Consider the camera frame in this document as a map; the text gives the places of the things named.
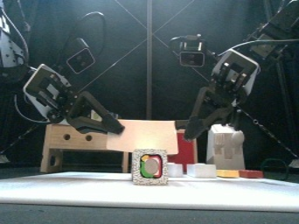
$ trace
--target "wooden block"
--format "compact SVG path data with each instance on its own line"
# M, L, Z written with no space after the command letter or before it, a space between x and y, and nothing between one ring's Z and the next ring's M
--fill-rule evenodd
M241 170L238 171L240 176L245 179L262 179L265 177L265 174L262 171L249 171L249 170Z
M196 178L216 179L216 164L188 164L188 175Z
M240 178L240 171L218 170L218 177L237 179L237 178Z
M169 163L169 177L170 178L182 178L184 177L184 165Z

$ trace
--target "small toy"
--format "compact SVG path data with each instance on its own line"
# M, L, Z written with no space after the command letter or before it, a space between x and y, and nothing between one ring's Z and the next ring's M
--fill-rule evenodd
M133 176L137 185L168 185L168 151L135 150L133 153Z

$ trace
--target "wooden stool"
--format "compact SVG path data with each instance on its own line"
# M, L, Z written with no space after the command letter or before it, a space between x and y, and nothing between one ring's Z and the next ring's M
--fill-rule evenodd
M111 151L107 149L107 139L107 135L101 133L81 134L70 125L47 125L41 171L62 171L65 151ZM123 172L127 172L129 152L123 152L122 167Z

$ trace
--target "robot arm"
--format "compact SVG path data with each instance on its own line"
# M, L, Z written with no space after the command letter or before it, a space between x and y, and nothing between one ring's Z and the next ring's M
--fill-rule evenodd
M234 107L244 103L252 92L260 70L258 63L234 50L229 50L213 69L212 81L201 89L186 126L185 139L193 140L212 125L229 123ZM204 105L210 104L214 111L201 118Z
M65 119L81 132L101 132L121 134L125 126L106 110L91 93L77 93L67 79L46 65L41 65L23 91L38 108L41 114L51 123ZM91 110L102 117L102 121L90 118Z
M229 122L229 116L236 107L245 103L260 73L260 64L269 66L272 60L278 60L284 49L293 43L299 43L299 1L294 0L277 13L272 21L258 31L261 35L254 41L229 49L213 69L210 85L205 87L194 105L192 118L186 125L185 138L200 137L213 124ZM214 107L208 117L201 118L204 105Z

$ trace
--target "white block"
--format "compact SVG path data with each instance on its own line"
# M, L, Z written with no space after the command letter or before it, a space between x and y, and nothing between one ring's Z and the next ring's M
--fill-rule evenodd
M169 163L169 177L170 178L182 178L184 177L184 165Z
M216 164L188 164L188 175L196 178L216 179L217 165Z

